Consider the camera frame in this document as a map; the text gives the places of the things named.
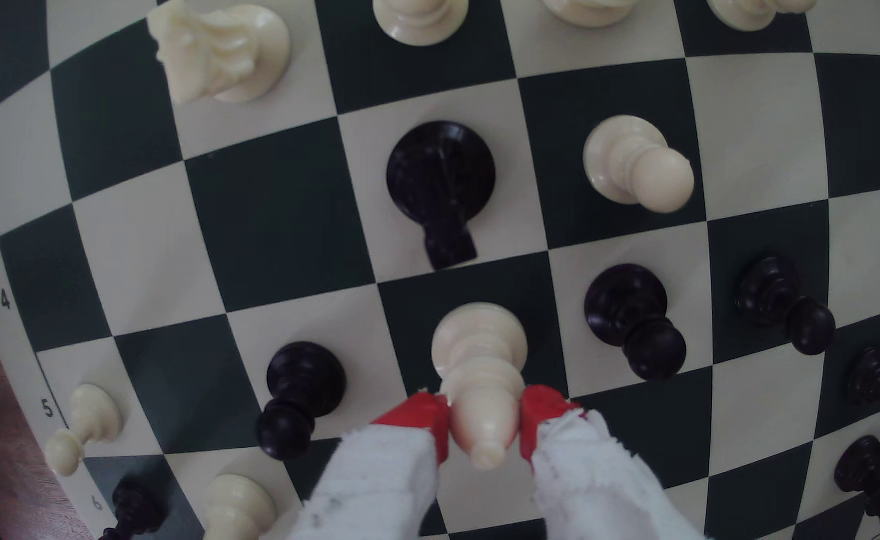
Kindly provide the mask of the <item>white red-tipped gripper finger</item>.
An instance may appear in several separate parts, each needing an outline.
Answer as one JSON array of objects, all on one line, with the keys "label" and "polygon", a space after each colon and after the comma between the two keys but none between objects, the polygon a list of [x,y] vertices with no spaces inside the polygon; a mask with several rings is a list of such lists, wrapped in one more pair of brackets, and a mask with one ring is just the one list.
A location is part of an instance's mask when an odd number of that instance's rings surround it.
[{"label": "white red-tipped gripper finger", "polygon": [[346,433],[289,539],[416,539],[448,457],[445,396],[421,391]]},{"label": "white red-tipped gripper finger", "polygon": [[519,404],[519,452],[549,539],[704,539],[599,411],[541,384]]}]

